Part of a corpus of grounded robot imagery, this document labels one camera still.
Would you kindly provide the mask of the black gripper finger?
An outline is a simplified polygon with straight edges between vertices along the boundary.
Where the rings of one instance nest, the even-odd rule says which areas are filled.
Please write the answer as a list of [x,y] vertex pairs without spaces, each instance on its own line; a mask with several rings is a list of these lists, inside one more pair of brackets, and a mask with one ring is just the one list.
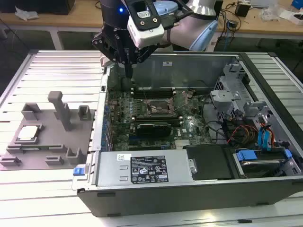
[[129,77],[129,60],[121,35],[114,33],[112,36],[108,36],[105,33],[99,33],[94,37],[92,44],[109,60],[122,65],[125,69],[125,76]]
[[129,77],[133,75],[133,65],[144,62],[156,49],[158,45],[151,45],[139,49],[132,45],[129,47]]

